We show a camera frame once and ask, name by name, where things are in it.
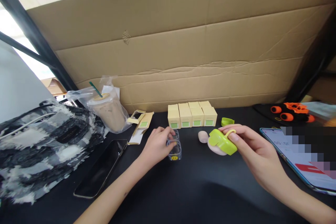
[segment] red label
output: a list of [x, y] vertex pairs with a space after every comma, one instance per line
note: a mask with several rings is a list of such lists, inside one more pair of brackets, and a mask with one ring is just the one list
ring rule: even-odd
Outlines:
[[313, 172], [313, 173], [321, 173], [324, 174], [324, 172], [320, 171], [319, 169], [317, 169], [315, 166], [310, 166], [310, 165], [306, 165], [306, 164], [295, 164], [299, 170], [304, 171], [304, 172]]

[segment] lime green toy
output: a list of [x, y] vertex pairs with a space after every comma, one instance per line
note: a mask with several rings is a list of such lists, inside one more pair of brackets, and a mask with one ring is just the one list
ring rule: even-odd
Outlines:
[[234, 124], [234, 120], [230, 119], [230, 118], [225, 118], [223, 117], [222, 118], [222, 121], [220, 122], [221, 126], [224, 127], [226, 125], [229, 125], [229, 124]]
[[230, 156], [237, 151], [237, 147], [228, 139], [228, 135], [234, 132], [235, 130], [231, 129], [229, 130], [226, 135], [224, 135], [221, 131], [218, 129], [214, 129], [210, 132], [210, 137], [208, 143], [211, 146], [217, 145], [222, 151], [229, 154]]

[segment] black smartphone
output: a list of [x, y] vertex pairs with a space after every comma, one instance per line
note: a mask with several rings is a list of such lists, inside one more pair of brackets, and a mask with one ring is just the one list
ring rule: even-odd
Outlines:
[[83, 178], [73, 192], [73, 195], [87, 199], [96, 197], [105, 185], [126, 147], [127, 140], [113, 140]]

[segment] plastic bag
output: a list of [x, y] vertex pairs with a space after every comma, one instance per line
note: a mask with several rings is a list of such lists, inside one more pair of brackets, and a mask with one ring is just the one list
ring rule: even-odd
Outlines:
[[65, 97], [68, 100], [79, 100], [86, 109], [99, 116], [105, 127], [114, 134], [124, 132], [131, 127], [127, 122], [129, 115], [121, 105], [116, 88], [112, 84], [112, 76], [103, 76], [100, 79], [100, 97], [91, 86], [77, 91], [68, 91]]

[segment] metal frame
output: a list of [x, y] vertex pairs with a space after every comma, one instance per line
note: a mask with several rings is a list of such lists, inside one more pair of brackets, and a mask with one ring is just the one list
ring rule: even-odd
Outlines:
[[47, 65], [66, 90], [78, 90], [77, 86], [19, 0], [0, 0], [0, 2], [19, 25], [38, 54], [3, 33], [0, 34], [0, 40]]
[[307, 60], [290, 88], [285, 102], [300, 102], [321, 76], [336, 77], [336, 72], [326, 70], [335, 56], [336, 9], [309, 48], [306, 54]]

